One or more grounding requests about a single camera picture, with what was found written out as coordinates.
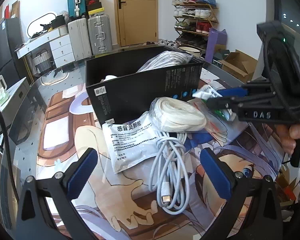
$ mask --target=human hand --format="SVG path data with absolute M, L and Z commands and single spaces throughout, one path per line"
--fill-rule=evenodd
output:
M 112 185 L 103 191 L 96 192 L 96 203 L 102 214 L 110 225 L 120 231 L 119 221 L 128 229 L 137 228 L 138 225 L 153 225 L 152 215 L 158 212 L 157 201 L 151 202 L 151 208 L 145 210 L 140 208 L 131 198 L 132 191 L 140 187 L 142 180 L 136 180 L 130 185 Z
M 300 139 L 300 124 L 290 126 L 290 129 L 284 124 L 276 125 L 282 149 L 291 155 L 296 147 L 296 139 Z

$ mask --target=black cabinet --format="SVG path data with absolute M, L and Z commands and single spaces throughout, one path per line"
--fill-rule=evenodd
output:
M 30 78 L 23 60 L 18 59 L 14 52 L 17 45 L 22 44 L 20 20 L 5 19 L 0 24 L 0 75 L 3 76 L 8 88 L 20 79 Z

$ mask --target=silver suitcase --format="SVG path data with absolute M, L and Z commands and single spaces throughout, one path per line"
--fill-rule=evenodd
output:
M 87 19 L 82 18 L 69 22 L 68 29 L 75 60 L 91 57 Z
M 97 15 L 88 19 L 88 30 L 93 55 L 112 50 L 109 16 Z

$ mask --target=screw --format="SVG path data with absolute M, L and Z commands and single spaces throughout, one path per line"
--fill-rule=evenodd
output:
M 28 176 L 27 178 L 26 178 L 26 182 L 31 182 L 33 180 L 33 176 Z
M 61 179 L 62 176 L 63 176 L 63 172 L 61 172 L 61 171 L 58 171 L 56 174 L 54 174 L 54 177 L 55 177 L 56 179 Z
M 271 178 L 271 176 L 269 176 L 269 175 L 266 175 L 266 176 L 265 176 L 265 179 L 266 179 L 266 181 L 268 181 L 268 182 L 271 182 L 271 181 L 272 181 L 272 178 Z
M 243 173 L 241 172 L 241 171 L 236 171 L 235 173 L 234 173 L 234 175 L 235 175 L 235 177 L 236 178 L 238 178 L 238 179 L 241 179 L 241 178 L 243 178 Z

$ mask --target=wooden shelf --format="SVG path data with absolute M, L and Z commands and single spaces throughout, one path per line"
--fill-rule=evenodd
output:
M 217 21 L 208 20 L 208 19 L 204 19 L 204 18 L 196 18 L 196 17 L 175 16 L 175 18 L 176 18 L 176 19 L 199 20 L 199 21 L 203 21 L 203 22 L 213 22 L 213 23 L 218 23 Z
M 185 33 L 192 33 L 192 34 L 198 34 L 198 35 L 201 35 L 201 36 L 209 36 L 209 34 L 205 34 L 205 33 L 197 33 L 197 32 L 192 32 L 192 31 L 187 31 L 187 30 L 184 30 L 184 29 L 178 29 L 178 28 L 174 28 L 177 32 L 180 31 L 180 32 L 185 32 Z
M 208 3 L 187 3 L 187 4 L 172 4 L 174 6 L 183 6 L 183 7 L 190 7 L 190 8 L 206 8 L 211 7 L 212 9 L 218 9 L 218 7 L 213 7 Z
M 206 52 L 205 49 L 202 49 L 202 48 L 199 48 L 199 47 L 196 47 L 196 46 L 192 46 L 192 45 L 183 43 L 183 42 L 181 42 L 181 41 L 176 41 L 176 43 L 177 43 L 178 45 L 181 45 L 181 46 L 186 46 L 186 47 L 191 47 L 191 48 L 199 49 L 199 50 L 201 50 L 203 53 Z

